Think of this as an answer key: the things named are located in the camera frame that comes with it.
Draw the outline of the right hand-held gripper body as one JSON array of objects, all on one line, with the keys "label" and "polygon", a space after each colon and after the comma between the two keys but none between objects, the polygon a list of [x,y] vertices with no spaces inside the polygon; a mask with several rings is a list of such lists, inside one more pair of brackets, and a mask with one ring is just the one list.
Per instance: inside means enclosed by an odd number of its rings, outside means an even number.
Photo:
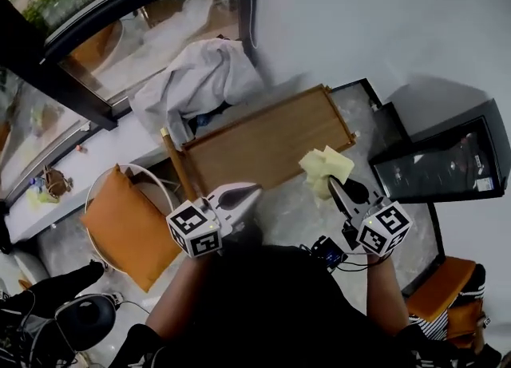
[{"label": "right hand-held gripper body", "polygon": [[389,254],[406,238],[411,218],[399,202],[379,197],[345,211],[343,234],[352,249],[362,246],[379,257]]}]

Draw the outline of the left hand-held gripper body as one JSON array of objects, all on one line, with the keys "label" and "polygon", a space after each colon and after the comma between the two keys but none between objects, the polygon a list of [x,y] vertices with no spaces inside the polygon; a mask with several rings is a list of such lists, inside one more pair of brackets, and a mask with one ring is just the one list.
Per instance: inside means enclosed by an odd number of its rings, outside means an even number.
[{"label": "left hand-held gripper body", "polygon": [[190,258],[219,251],[223,238],[233,231],[232,225],[204,197],[194,202],[186,200],[166,221],[172,238]]}]

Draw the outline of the yellow cloth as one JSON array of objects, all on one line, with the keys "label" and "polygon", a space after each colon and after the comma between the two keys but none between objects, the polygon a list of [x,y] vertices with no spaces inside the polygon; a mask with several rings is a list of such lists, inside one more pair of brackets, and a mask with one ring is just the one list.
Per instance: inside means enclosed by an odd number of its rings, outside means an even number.
[{"label": "yellow cloth", "polygon": [[308,152],[299,161],[299,166],[307,174],[306,182],[316,197],[328,200],[331,198],[328,188],[329,176],[345,184],[355,163],[330,146],[326,146],[323,151],[314,149]]}]

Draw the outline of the wooden serving cart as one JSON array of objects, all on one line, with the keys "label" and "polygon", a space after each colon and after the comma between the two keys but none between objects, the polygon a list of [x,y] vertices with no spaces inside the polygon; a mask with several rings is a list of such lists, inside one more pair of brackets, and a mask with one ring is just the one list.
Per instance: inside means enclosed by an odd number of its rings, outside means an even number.
[{"label": "wooden serving cart", "polygon": [[299,161],[330,146],[342,152],[355,135],[325,85],[307,89],[176,148],[160,133],[190,200],[223,184],[252,182],[274,188],[301,173]]}]

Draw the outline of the person's right forearm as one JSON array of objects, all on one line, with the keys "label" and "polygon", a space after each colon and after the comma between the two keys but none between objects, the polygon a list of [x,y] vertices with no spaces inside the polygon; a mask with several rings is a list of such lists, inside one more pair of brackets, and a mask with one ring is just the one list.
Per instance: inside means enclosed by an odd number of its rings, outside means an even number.
[{"label": "person's right forearm", "polygon": [[366,315],[388,335],[395,336],[410,323],[391,257],[368,254]]}]

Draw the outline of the person's left forearm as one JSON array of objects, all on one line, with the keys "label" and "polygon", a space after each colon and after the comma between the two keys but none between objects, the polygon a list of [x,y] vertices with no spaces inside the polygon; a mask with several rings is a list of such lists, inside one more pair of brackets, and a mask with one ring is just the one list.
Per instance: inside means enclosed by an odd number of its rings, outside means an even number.
[{"label": "person's left forearm", "polygon": [[213,254],[186,257],[150,312],[145,324],[165,341],[179,336],[187,326],[213,259]]}]

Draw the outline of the white round chair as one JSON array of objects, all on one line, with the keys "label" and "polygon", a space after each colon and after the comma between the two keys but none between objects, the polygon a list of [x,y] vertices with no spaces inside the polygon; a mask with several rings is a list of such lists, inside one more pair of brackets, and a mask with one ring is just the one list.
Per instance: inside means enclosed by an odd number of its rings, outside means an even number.
[{"label": "white round chair", "polygon": [[[86,213],[93,200],[106,182],[109,174],[114,168],[104,171],[90,186],[86,201],[84,213]],[[180,205],[180,201],[172,188],[168,186],[180,187],[179,183],[162,180],[156,177],[147,168],[137,164],[121,164],[120,172],[124,173],[138,189],[164,216],[169,215],[175,207]]]}]

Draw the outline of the black device with blue screen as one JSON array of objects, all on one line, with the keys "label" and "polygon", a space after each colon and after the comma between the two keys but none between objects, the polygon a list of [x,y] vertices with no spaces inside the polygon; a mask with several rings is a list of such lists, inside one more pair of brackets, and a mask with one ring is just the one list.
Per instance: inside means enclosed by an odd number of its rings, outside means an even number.
[{"label": "black device with blue screen", "polygon": [[338,265],[347,259],[346,253],[331,237],[321,235],[312,245],[311,253],[321,259],[329,272],[333,272]]}]

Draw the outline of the large orange cushion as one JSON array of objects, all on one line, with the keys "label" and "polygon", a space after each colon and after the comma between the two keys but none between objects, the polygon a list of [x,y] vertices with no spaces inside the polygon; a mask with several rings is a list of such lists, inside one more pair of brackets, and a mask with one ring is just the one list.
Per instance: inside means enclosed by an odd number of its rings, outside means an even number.
[{"label": "large orange cushion", "polygon": [[113,166],[81,217],[97,253],[145,293],[180,254],[164,216]]}]

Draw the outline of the black glass-door fridge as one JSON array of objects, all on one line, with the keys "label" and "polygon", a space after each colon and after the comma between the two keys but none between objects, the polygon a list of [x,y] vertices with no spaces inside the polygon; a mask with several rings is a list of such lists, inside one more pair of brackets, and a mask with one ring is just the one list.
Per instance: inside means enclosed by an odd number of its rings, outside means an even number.
[{"label": "black glass-door fridge", "polygon": [[498,198],[511,180],[511,144],[495,100],[397,143],[369,161],[391,200],[435,203]]}]

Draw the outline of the person's black shirt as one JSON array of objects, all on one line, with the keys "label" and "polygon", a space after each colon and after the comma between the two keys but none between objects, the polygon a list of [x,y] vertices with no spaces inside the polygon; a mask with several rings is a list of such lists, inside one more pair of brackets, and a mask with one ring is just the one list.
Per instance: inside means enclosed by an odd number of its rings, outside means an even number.
[{"label": "person's black shirt", "polygon": [[410,352],[350,305],[296,247],[214,255],[184,331],[131,327],[123,368],[412,368]]}]

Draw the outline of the grey fabric sheet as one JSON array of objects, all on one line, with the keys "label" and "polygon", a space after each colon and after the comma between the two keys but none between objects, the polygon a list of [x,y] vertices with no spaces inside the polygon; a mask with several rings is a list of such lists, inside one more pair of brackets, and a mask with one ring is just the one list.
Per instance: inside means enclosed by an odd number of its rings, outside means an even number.
[{"label": "grey fabric sheet", "polygon": [[179,148],[194,138],[191,119],[224,104],[238,105],[262,90],[262,77],[243,44],[212,38],[187,45],[129,104],[152,138],[166,128]]}]

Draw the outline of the small orange cushion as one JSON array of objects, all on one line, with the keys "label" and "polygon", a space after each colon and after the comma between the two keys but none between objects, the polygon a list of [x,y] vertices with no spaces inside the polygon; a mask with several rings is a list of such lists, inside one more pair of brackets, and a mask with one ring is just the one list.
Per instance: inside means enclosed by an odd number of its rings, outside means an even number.
[{"label": "small orange cushion", "polygon": [[471,303],[448,309],[447,338],[473,336],[477,322],[482,316],[482,300],[476,299]]}]

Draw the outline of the yellow-green bag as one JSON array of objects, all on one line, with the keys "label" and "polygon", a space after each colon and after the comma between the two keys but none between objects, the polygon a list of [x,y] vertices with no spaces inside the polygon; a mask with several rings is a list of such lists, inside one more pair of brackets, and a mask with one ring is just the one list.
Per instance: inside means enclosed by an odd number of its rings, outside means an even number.
[{"label": "yellow-green bag", "polygon": [[33,210],[39,209],[43,204],[58,204],[60,202],[59,198],[51,196],[46,190],[39,188],[28,188],[26,198]]}]

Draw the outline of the black window frame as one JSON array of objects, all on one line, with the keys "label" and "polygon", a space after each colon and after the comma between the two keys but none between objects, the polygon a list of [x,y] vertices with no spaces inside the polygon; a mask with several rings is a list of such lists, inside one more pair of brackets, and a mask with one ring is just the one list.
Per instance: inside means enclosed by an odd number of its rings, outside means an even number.
[{"label": "black window frame", "polygon": [[[95,0],[50,36],[43,36],[10,0],[0,0],[0,66],[102,129],[117,127],[119,113],[61,65],[100,29],[156,0]],[[256,0],[239,0],[239,32],[245,54],[255,58]]]}]

